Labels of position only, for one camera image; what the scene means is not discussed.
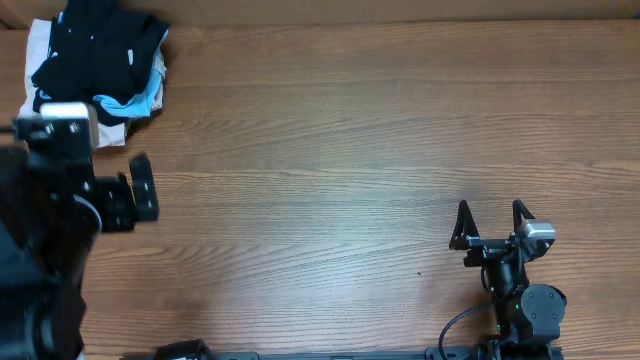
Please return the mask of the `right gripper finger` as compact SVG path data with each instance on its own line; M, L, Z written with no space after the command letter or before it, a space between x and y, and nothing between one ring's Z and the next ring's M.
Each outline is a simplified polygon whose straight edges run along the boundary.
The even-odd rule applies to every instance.
M480 235L466 200L459 203L450 249L471 249L480 241Z
M530 233L531 221L535 217L520 199L512 203L514 234L519 237L527 237Z

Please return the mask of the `black t-shirt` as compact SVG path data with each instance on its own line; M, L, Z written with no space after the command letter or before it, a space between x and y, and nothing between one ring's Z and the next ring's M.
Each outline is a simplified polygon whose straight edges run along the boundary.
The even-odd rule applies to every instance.
M108 95L124 105L145 90L169 24L115 0L69 0L52 22L49 55L32 76L56 102Z

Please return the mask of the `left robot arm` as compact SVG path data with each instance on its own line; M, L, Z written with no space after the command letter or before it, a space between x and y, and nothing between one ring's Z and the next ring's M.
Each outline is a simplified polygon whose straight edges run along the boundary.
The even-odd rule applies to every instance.
M98 177L88 120L14 119L1 149L1 356L76 359L86 261L101 233L159 217L151 163Z

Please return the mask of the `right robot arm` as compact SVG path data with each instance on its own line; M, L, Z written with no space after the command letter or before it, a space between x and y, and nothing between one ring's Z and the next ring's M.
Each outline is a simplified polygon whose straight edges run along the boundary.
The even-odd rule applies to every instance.
M543 257L556 239L553 224L535 218L523 202L512 203L513 231L505 239L482 239L470 207L461 201L449 248L466 253L463 264L478 267L490 301L470 308L450 320L438 338L439 356L451 353L444 337L459 320L492 308L497 333L482 337L478 344L460 350L467 359L561 359L562 350L552 342L560 337L567 298L558 288L532 284L525 265Z

